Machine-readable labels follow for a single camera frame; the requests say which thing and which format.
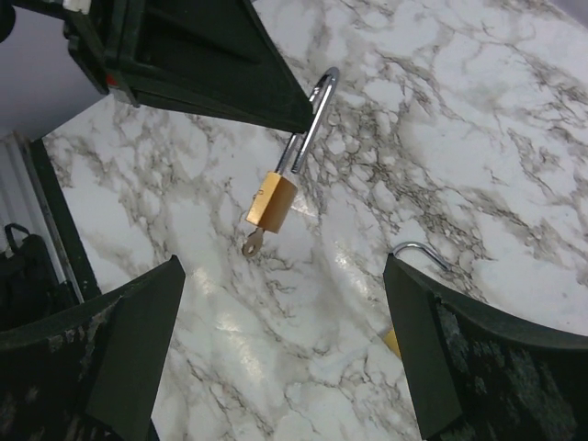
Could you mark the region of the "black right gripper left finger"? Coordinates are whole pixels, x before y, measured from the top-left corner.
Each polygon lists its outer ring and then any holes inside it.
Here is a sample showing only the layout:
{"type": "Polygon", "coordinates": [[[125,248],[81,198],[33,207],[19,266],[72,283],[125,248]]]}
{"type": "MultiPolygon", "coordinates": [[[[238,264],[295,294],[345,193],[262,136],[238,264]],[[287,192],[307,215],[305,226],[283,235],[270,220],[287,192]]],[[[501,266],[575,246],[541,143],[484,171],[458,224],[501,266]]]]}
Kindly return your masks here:
{"type": "Polygon", "coordinates": [[[186,280],[177,256],[1,333],[4,440],[155,440],[152,420],[186,280]]]}

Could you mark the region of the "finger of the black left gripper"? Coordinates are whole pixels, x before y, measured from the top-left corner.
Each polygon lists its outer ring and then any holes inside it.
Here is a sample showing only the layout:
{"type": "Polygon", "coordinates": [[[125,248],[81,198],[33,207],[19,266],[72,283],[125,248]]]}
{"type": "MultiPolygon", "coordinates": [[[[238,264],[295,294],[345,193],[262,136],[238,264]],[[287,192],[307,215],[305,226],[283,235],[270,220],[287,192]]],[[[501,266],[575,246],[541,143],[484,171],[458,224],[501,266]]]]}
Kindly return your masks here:
{"type": "Polygon", "coordinates": [[[135,107],[303,132],[306,93],[249,1],[65,1],[68,51],[135,107]]]}

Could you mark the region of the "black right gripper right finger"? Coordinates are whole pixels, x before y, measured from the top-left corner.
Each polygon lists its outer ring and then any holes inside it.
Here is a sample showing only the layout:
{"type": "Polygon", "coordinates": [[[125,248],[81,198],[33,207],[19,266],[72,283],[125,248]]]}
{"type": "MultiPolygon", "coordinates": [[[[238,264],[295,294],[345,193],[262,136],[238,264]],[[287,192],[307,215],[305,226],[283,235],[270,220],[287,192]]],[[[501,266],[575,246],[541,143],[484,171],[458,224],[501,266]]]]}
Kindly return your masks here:
{"type": "Polygon", "coordinates": [[[587,339],[436,282],[447,360],[401,361],[424,440],[584,440],[587,339]]]}

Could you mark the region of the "large brass padlock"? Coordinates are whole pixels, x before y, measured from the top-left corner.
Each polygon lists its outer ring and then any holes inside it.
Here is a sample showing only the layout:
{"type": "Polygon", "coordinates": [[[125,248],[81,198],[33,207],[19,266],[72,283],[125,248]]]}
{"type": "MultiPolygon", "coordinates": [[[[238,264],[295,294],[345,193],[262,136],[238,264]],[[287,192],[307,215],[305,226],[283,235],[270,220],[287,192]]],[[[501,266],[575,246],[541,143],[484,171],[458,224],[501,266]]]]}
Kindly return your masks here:
{"type": "Polygon", "coordinates": [[[449,263],[436,250],[423,243],[404,242],[392,249],[383,274],[391,326],[382,340],[396,356],[406,349],[410,365],[427,355],[443,363],[447,360],[447,351],[439,336],[441,327],[435,309],[435,293],[427,286],[434,280],[399,258],[399,253],[408,248],[426,254],[442,269],[450,269],[449,263]]]}

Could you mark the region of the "small brass long-shackle padlock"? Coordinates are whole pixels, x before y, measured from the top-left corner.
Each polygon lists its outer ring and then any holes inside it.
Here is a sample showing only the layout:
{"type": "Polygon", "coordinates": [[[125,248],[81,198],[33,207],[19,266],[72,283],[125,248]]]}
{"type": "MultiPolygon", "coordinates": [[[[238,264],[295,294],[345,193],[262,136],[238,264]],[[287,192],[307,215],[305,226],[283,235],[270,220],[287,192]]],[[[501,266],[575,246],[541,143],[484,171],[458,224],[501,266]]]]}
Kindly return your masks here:
{"type": "Polygon", "coordinates": [[[256,192],[246,221],[255,226],[251,237],[262,237],[265,232],[278,233],[297,195],[297,186],[285,175],[297,175],[305,164],[314,139],[326,117],[327,109],[338,85],[340,71],[330,67],[313,87],[309,95],[311,125],[302,134],[293,133],[273,172],[268,172],[256,192]]]}

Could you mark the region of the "silver key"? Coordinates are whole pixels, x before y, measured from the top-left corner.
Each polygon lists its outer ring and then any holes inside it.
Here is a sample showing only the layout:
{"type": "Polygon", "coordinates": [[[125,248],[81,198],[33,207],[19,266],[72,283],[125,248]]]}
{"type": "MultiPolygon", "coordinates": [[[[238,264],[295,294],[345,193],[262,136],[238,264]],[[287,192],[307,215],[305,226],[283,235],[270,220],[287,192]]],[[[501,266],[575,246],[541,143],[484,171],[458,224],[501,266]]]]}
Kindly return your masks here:
{"type": "Polygon", "coordinates": [[[245,240],[242,247],[242,253],[245,257],[252,257],[259,252],[263,245],[264,233],[264,229],[256,228],[251,234],[247,236],[247,239],[245,240]]]}

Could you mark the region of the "black bag beside table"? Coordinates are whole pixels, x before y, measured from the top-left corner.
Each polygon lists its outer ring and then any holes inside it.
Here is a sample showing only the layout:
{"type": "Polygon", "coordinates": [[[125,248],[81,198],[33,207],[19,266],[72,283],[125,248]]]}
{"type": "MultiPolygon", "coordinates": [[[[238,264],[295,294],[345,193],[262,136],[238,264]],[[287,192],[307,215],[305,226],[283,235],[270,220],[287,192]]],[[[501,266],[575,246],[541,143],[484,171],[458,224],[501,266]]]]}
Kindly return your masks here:
{"type": "Polygon", "coordinates": [[[23,326],[78,304],[72,283],[60,282],[41,236],[17,223],[5,226],[1,253],[1,330],[23,326]]]}

